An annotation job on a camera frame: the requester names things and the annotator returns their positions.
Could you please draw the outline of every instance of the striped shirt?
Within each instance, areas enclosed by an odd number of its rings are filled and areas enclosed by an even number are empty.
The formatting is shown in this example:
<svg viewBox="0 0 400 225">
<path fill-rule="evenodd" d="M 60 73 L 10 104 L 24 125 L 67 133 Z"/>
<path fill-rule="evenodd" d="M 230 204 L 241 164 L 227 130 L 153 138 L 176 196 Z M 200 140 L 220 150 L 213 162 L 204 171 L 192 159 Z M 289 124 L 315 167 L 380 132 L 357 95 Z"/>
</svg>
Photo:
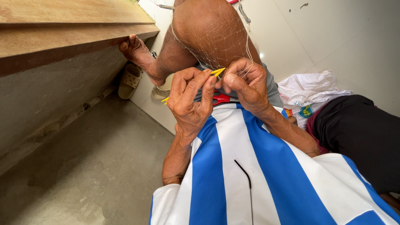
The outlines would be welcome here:
<svg viewBox="0 0 400 225">
<path fill-rule="evenodd" d="M 192 143 L 182 184 L 154 192 L 149 224 L 252 223 L 379 225 L 400 217 L 346 156 L 310 158 L 240 104 L 220 105 Z"/>
</svg>

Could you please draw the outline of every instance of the hand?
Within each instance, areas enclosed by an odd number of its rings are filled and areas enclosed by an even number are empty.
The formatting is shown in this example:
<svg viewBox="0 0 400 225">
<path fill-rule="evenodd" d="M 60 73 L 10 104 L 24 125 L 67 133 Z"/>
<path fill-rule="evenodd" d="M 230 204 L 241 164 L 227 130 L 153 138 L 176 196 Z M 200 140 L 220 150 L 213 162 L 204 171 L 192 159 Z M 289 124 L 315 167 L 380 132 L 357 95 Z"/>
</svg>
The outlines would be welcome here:
<svg viewBox="0 0 400 225">
<path fill-rule="evenodd" d="M 200 71 L 192 67 L 176 72 L 172 80 L 167 105 L 177 121 L 175 131 L 183 145 L 196 138 L 211 115 L 216 77 L 210 75 L 209 69 Z M 202 86 L 201 102 L 193 102 Z"/>
<path fill-rule="evenodd" d="M 266 77 L 267 71 L 263 66 L 240 58 L 229 65 L 216 88 L 223 87 L 226 93 L 236 91 L 243 108 L 259 117 L 272 108 L 267 97 Z"/>
</svg>

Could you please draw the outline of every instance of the concrete floor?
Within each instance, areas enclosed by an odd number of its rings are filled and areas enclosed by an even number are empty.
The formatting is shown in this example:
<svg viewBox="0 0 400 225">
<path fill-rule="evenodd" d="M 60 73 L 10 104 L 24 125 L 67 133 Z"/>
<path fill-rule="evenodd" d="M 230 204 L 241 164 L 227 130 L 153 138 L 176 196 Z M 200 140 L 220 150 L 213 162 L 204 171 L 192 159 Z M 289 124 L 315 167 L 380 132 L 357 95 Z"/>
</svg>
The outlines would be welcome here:
<svg viewBox="0 0 400 225">
<path fill-rule="evenodd" d="M 0 224 L 147 224 L 173 138 L 113 93 L 0 177 Z"/>
</svg>

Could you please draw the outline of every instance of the red cloth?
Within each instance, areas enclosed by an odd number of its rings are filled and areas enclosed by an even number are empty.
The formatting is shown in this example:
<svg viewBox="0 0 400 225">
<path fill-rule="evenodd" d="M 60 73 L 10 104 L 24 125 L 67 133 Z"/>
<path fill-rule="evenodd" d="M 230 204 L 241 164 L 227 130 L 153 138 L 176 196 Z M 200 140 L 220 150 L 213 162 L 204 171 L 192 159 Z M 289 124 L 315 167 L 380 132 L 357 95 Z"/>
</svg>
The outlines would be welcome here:
<svg viewBox="0 0 400 225">
<path fill-rule="evenodd" d="M 324 106 L 322 106 L 319 110 L 317 110 L 310 118 L 308 118 L 307 120 L 307 124 L 306 124 L 306 132 L 309 133 L 317 142 L 318 148 L 320 149 L 320 153 L 322 154 L 326 154 L 329 153 L 329 149 L 326 149 L 324 147 L 322 147 L 320 145 L 320 140 L 316 139 L 314 137 L 313 134 L 313 127 L 314 127 L 314 120 L 317 117 L 317 115 L 321 112 L 321 110 L 326 106 L 326 104 Z"/>
</svg>

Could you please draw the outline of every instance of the bare foot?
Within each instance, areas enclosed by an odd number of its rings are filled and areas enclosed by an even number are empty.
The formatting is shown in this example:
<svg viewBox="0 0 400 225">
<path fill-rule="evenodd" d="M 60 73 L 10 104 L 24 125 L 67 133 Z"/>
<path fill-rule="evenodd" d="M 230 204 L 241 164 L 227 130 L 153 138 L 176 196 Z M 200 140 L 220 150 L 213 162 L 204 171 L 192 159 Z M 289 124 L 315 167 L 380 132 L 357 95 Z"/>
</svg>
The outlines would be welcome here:
<svg viewBox="0 0 400 225">
<path fill-rule="evenodd" d="M 154 73 L 153 67 L 155 59 L 150 54 L 149 49 L 144 45 L 143 41 L 140 40 L 136 34 L 129 35 L 129 44 L 122 42 L 119 46 L 119 49 L 120 52 L 124 54 L 125 58 L 146 72 L 154 85 L 162 86 L 165 83 L 165 79 L 159 78 L 157 74 Z"/>
</svg>

